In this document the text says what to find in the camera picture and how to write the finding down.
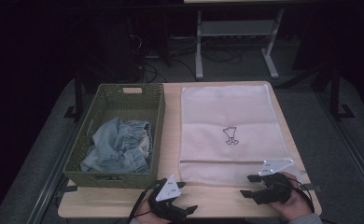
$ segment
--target white cloth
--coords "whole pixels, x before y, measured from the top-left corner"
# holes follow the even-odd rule
[[[265,84],[187,87],[181,110],[185,182],[246,186],[263,161],[291,159]]]

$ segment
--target printed logo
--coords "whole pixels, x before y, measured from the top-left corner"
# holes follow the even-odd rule
[[[226,141],[226,143],[228,145],[231,145],[231,144],[237,145],[238,144],[238,140],[234,139],[234,134],[235,134],[236,130],[237,130],[237,127],[228,127],[228,128],[223,129],[223,132],[229,137],[229,140]]]

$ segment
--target green basket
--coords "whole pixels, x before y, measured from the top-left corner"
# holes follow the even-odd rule
[[[79,187],[145,189],[157,179],[164,122],[164,87],[162,84],[102,84],[83,120],[63,173]],[[149,155],[150,172],[81,172],[80,163],[94,145],[92,136],[105,122],[120,117],[123,121],[145,120],[151,124],[153,151]]]

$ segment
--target wooden tabletop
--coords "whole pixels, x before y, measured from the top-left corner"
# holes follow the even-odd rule
[[[273,108],[278,116],[282,133],[290,148],[291,155],[301,170],[304,184],[310,183],[305,172],[299,151],[276,100],[271,85],[264,81],[247,82],[195,82],[165,83],[165,115],[161,138],[159,179],[175,175],[180,180],[178,157],[181,141],[181,91],[190,86],[225,86],[225,85],[263,85],[269,86]],[[240,188],[214,188],[204,186],[185,186],[182,195],[174,201],[175,206],[183,209],[199,205],[189,217],[278,217],[267,205],[257,205],[252,199],[246,199]],[[75,192],[66,192],[59,207],[61,217],[127,217],[138,199],[141,189],[103,189],[78,188]],[[315,212],[321,214],[321,206],[311,190]]]

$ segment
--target human hand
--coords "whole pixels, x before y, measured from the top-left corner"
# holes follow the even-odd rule
[[[288,179],[294,179],[296,180],[296,176],[291,175],[289,173],[282,173],[284,174]],[[299,184],[296,181],[290,181],[293,188],[298,189]],[[296,192],[295,190],[292,190],[290,194],[289,200],[287,200],[286,203],[268,203],[268,205],[277,211],[281,216],[286,218],[288,221],[294,220],[298,217],[303,217],[306,215],[309,215],[312,213],[310,206],[307,204],[307,202],[302,198],[302,196]]]
[[[141,224],[167,224],[171,222],[167,219],[157,217],[155,214],[150,212],[150,206],[147,198],[139,204],[135,212],[135,218]]]

